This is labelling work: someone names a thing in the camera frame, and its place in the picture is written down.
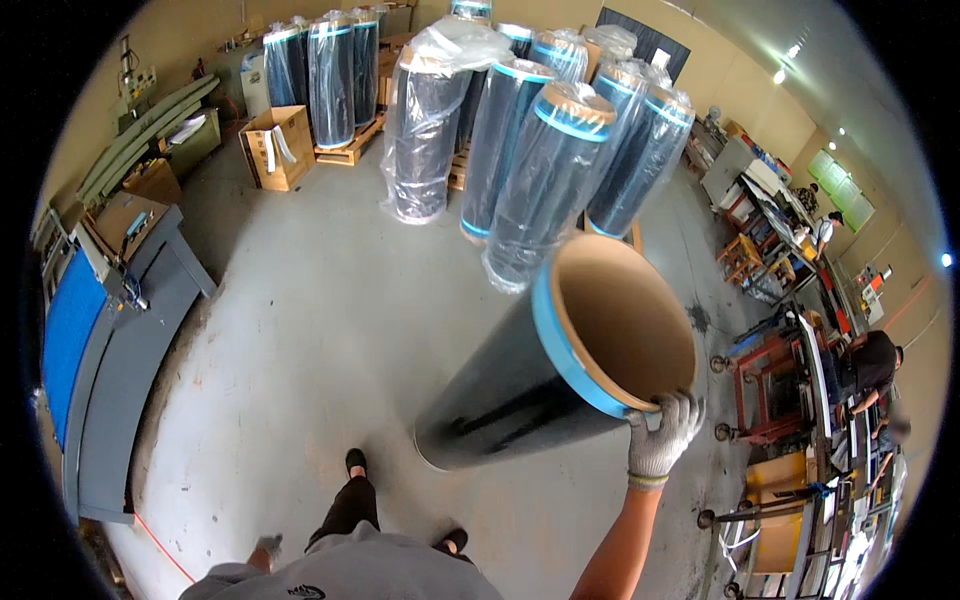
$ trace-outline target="dark curtain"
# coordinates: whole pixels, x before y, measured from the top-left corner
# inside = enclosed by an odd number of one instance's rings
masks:
[[[636,36],[634,56],[638,59],[650,62],[658,48],[670,55],[670,62],[666,64],[666,72],[670,74],[670,79],[674,82],[680,76],[686,58],[690,56],[690,50],[677,41],[617,11],[601,9],[600,16],[597,17],[597,25],[619,25],[634,34]]]

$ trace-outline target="concrete floor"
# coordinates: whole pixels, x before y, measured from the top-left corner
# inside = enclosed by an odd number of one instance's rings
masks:
[[[345,451],[360,445],[385,531],[432,541],[455,520],[505,598],[566,597],[619,511],[629,430],[459,472],[420,460],[418,410],[515,297],[491,288],[462,237],[459,194],[427,227],[380,210],[381,154],[376,141],[357,167],[318,165],[284,194],[252,189],[228,138],[184,186],[183,234],[220,290],[194,306],[158,374],[134,507],[193,578],[276,532],[288,564],[345,482]],[[695,393],[709,414],[666,486],[634,598],[688,599],[710,544],[696,514],[735,506],[749,453],[713,439],[735,408],[730,376],[708,358],[770,310],[723,282],[713,257],[731,234],[683,169],[641,227],[645,255],[696,317]],[[134,594],[176,598],[187,586],[139,525],[107,531]]]

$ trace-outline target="caster wheel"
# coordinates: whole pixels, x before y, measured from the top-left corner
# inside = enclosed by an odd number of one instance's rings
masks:
[[[714,512],[710,509],[705,511],[700,511],[700,514],[697,515],[697,527],[701,529],[709,529],[713,526],[713,520],[716,518]]]
[[[727,370],[729,361],[723,356],[714,356],[710,358],[710,370],[713,372],[724,372]]]
[[[717,423],[717,426],[713,428],[713,437],[717,439],[717,442],[726,442],[732,439],[733,432],[726,423]]]

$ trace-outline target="work glove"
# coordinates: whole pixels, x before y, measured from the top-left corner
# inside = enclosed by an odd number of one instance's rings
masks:
[[[270,562],[275,563],[277,557],[280,556],[280,543],[282,541],[283,534],[276,534],[275,536],[262,536],[256,541],[256,547],[266,550],[267,554],[270,555]]]
[[[628,484],[634,490],[653,492],[666,484],[667,474],[693,440],[707,416],[704,399],[677,391],[651,398],[660,405],[660,428],[651,431],[642,411],[628,409],[630,423]]]

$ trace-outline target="shirt logo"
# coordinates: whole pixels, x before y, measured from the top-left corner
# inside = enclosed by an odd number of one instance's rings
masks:
[[[310,600],[324,600],[324,598],[326,598],[326,594],[322,589],[314,588],[313,586],[296,586],[293,589],[288,589],[287,593],[291,596],[309,598]]]

